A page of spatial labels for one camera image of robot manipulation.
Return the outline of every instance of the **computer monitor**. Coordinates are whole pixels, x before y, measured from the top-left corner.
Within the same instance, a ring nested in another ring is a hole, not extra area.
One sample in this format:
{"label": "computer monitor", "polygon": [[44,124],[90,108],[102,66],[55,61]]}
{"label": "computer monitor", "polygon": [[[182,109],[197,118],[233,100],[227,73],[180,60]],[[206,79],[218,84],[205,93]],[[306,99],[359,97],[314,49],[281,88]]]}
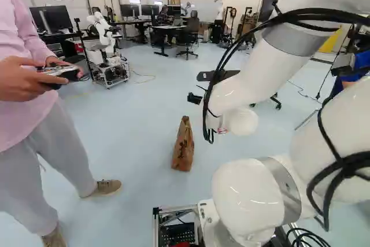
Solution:
{"label": "computer monitor", "polygon": [[123,17],[138,17],[140,16],[139,6],[133,4],[123,4],[121,5],[121,14]]}
{"label": "computer monitor", "polygon": [[168,16],[174,16],[176,14],[181,14],[181,6],[180,5],[168,5]]}
{"label": "computer monitor", "polygon": [[269,20],[272,14],[272,11],[274,10],[274,7],[272,6],[274,1],[278,1],[278,0],[263,0],[261,11],[260,11],[260,16],[258,18],[259,22],[263,23],[264,21]]}
{"label": "computer monitor", "polygon": [[50,30],[54,33],[63,29],[73,28],[66,6],[31,7],[29,9],[38,29],[46,30],[40,11],[43,12]]}
{"label": "computer monitor", "polygon": [[141,5],[141,15],[143,16],[158,16],[160,14],[160,7],[157,5]]}

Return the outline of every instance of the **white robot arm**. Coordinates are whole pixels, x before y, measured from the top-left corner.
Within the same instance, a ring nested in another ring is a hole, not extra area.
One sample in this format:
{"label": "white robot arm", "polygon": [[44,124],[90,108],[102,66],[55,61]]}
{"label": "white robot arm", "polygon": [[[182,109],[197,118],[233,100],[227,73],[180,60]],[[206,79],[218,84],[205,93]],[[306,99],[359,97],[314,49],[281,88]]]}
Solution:
{"label": "white robot arm", "polygon": [[95,12],[94,15],[87,17],[89,23],[91,23],[99,32],[99,39],[102,45],[106,46],[105,52],[108,57],[114,55],[114,46],[116,39],[114,33],[116,29],[110,26],[101,12]]}
{"label": "white robot arm", "polygon": [[[370,13],[368,0],[279,0],[277,5],[283,13],[304,8]],[[329,30],[339,28],[336,22],[304,23],[319,28],[283,23],[263,30],[263,39],[241,72],[214,86],[205,112],[208,128],[239,135],[254,132],[258,117],[249,104],[274,95],[318,51],[333,33]],[[330,101],[318,119],[312,118],[294,135],[289,157],[234,161],[215,173],[212,193],[217,213],[238,243],[261,246],[275,227],[316,216],[330,204],[331,191],[337,201],[370,200],[369,92],[366,77]],[[359,164],[362,167],[355,172]],[[323,170],[333,171],[313,187],[317,204],[313,206],[306,192]]]}

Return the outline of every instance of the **yellow object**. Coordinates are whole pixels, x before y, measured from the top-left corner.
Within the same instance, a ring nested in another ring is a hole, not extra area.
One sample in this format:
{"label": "yellow object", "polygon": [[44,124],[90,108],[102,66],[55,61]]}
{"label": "yellow object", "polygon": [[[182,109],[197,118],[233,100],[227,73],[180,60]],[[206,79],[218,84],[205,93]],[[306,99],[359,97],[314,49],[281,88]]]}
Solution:
{"label": "yellow object", "polygon": [[336,33],[334,33],[333,35],[330,36],[329,39],[327,39],[327,41],[319,49],[319,52],[331,53],[331,51],[333,50],[333,48],[334,48],[339,36],[342,34],[342,32],[343,32],[343,29],[341,27],[339,30],[337,30]]}

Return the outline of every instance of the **white floor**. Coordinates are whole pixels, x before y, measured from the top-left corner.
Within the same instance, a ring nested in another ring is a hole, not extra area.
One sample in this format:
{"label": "white floor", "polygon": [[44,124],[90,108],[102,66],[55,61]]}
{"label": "white floor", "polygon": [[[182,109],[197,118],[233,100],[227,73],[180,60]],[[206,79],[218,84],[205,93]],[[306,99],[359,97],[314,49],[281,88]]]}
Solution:
{"label": "white floor", "polygon": [[[155,75],[155,80],[137,84],[150,78],[132,75],[128,83],[111,90],[90,81],[60,90],[86,146],[95,177],[124,182],[123,190],[115,196],[80,200],[73,187],[43,163],[47,169],[42,174],[45,196],[59,211],[68,246],[151,246],[153,207],[195,204],[210,198],[212,173],[225,162],[288,152],[294,127],[320,106],[299,95],[291,83],[279,91],[281,111],[276,111],[270,100],[256,106],[260,125],[254,135],[217,136],[213,145],[204,141],[201,107],[188,103],[187,94],[202,94],[195,86],[196,75],[214,69],[223,51],[212,44],[199,44],[195,51],[199,59],[186,61],[154,55],[149,46],[135,46],[124,50],[132,69]],[[237,52],[228,68],[240,68],[247,59],[247,54]],[[329,67],[311,61],[292,81],[304,88],[303,95],[315,97]],[[333,81],[328,78],[323,97]],[[170,166],[183,115],[190,116],[195,137],[190,173],[174,171]],[[313,220],[300,224],[323,235],[332,246],[368,246],[369,204],[361,209],[334,208],[331,223],[330,233],[323,232]],[[1,214],[0,245],[36,247],[41,243],[11,217]]]}

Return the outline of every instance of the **beige sneaker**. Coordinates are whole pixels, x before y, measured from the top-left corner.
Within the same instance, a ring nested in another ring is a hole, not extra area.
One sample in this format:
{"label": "beige sneaker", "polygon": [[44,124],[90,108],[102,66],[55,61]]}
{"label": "beige sneaker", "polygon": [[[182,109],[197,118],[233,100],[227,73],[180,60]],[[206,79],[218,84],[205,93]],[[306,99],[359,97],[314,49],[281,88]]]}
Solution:
{"label": "beige sneaker", "polygon": [[122,183],[119,180],[102,180],[97,182],[97,188],[89,196],[83,197],[95,197],[95,196],[106,196],[115,193],[121,188]]}
{"label": "beige sneaker", "polygon": [[59,230],[59,225],[51,234],[41,237],[41,240],[44,243],[44,247],[66,247],[64,239]]}

